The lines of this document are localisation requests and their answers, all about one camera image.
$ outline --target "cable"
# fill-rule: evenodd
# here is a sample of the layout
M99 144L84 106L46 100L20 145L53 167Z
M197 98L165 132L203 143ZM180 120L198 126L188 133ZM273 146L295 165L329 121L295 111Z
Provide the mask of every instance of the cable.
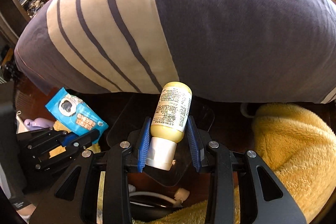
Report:
M133 192L133 193L129 193L129 196L135 196L135 195L146 195L146 196L153 196L153 197L156 197L156 198L160 198L160 199L164 199L165 201L168 201L170 203L172 203L173 205L175 205L176 203L176 200L168 197L168 196L165 196L165 195L161 195L161 194L158 194L158 193L153 193L153 192Z

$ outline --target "blue package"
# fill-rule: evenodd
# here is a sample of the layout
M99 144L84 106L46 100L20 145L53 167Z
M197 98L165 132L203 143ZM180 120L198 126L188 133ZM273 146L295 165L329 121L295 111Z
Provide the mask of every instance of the blue package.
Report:
M100 138L109 127L83 100L70 95L64 88L60 89L45 107L57 120L79 136L92 129L98 129Z

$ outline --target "white bottle cap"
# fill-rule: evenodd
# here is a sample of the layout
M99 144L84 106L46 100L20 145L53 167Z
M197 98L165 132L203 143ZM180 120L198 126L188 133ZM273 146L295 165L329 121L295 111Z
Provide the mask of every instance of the white bottle cap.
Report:
M170 170L175 150L176 143L163 138L152 137L149 144L146 164L162 170Z

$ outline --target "yellow towel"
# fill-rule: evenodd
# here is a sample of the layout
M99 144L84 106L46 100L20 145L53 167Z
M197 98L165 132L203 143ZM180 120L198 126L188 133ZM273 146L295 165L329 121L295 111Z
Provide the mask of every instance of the yellow towel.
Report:
M252 128L255 151L288 189L309 223L336 187L333 131L316 114L291 104L261 106ZM238 188L235 218L239 223L237 193ZM202 202L150 224L199 224L204 223L205 213L206 202Z

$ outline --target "metal screw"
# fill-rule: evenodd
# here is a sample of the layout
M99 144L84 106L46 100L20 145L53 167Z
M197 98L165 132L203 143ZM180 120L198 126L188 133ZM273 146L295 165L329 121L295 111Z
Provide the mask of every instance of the metal screw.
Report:
M211 148L218 148L219 147L219 143L217 143L216 141L211 141L211 142L209 142L209 146Z
M250 157L250 158L255 158L257 156L257 153L254 152L253 150L249 150L247 152L247 155Z
M120 147L121 148L127 148L129 147L131 144L128 141L123 141L120 143Z
M90 150L85 150L85 151L83 151L83 152L82 152L82 156L83 156L84 158L88 158L88 157L90 157L90 156L91 156L91 151L90 151Z

